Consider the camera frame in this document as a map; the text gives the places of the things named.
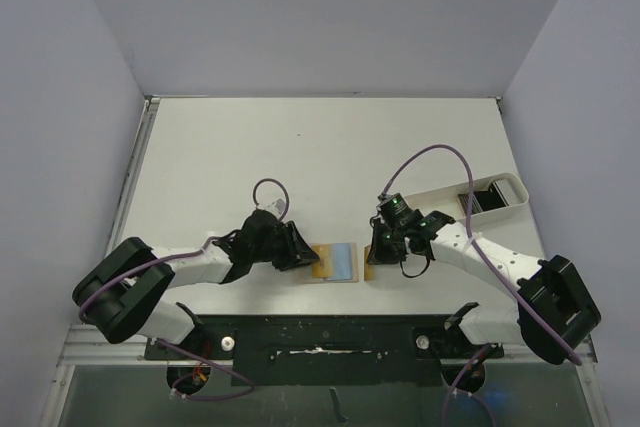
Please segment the yellow credit card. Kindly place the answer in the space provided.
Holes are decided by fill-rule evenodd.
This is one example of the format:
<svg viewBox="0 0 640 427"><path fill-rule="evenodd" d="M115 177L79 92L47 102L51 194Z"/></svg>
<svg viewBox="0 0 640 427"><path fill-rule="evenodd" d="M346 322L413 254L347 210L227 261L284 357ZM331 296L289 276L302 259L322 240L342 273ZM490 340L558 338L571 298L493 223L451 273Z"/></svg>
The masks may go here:
<svg viewBox="0 0 640 427"><path fill-rule="evenodd" d="M318 260L311 266L313 279L326 280L335 273L332 246L330 244L314 244L312 250L318 256Z"/></svg>
<svg viewBox="0 0 640 427"><path fill-rule="evenodd" d="M375 265L369 262L369 254L371 252L371 246L367 245L364 248L363 260L363 278L365 282L371 282L376 279L376 269Z"/></svg>

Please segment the beige card holder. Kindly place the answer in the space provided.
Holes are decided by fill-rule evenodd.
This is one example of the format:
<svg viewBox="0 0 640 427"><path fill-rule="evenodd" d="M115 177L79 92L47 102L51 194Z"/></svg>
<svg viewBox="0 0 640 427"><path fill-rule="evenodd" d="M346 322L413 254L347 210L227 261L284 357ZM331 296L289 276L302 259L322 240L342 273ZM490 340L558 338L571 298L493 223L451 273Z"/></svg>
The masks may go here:
<svg viewBox="0 0 640 427"><path fill-rule="evenodd" d="M300 284L328 284L328 283L357 283L359 281L359 268L357 258L357 245L355 243L331 243L334 275L326 280L313 279L311 266L303 267L296 273L295 279Z"/></svg>

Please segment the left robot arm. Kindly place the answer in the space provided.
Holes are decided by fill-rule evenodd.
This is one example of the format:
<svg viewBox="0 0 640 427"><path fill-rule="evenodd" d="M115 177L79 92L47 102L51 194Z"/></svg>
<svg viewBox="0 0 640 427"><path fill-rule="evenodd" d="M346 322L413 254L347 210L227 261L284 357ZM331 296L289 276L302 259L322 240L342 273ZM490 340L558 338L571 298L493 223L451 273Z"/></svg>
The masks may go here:
<svg viewBox="0 0 640 427"><path fill-rule="evenodd" d="M72 291L79 319L111 344L134 335L159 338L180 357L200 352L204 334L189 308L162 300L166 291L196 284L226 285L256 264L286 272L319 261L294 222L256 209L242 226L211 236L195 250L157 249L139 237L122 241Z"/></svg>

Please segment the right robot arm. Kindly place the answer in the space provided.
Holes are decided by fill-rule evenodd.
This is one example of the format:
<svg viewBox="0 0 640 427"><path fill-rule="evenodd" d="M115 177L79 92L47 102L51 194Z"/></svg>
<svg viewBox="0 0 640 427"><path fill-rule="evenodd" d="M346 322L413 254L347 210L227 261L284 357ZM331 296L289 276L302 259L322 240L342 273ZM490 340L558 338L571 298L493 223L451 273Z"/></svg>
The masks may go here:
<svg viewBox="0 0 640 427"><path fill-rule="evenodd" d="M372 265L403 266L408 256L457 268L511 296L504 311L474 307L445 331L448 349L469 355L481 344L524 345L542 360L576 361L577 347L600 324L601 313L576 266L503 247L440 212L413 209L400 194L382 194L370 220Z"/></svg>

